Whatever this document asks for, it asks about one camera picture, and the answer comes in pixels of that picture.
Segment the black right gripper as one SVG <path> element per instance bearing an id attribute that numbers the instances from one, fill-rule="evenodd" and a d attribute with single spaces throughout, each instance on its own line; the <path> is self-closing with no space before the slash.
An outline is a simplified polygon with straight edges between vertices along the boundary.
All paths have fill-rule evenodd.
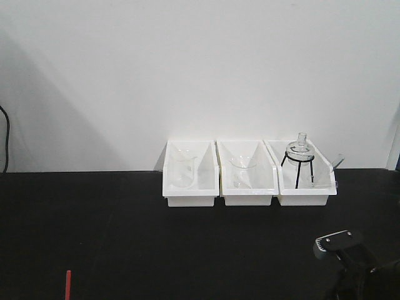
<path id="1" fill-rule="evenodd" d="M 363 245 L 347 247 L 333 254 L 343 268 L 325 299 L 399 299 L 399 260 L 379 264 Z"/>

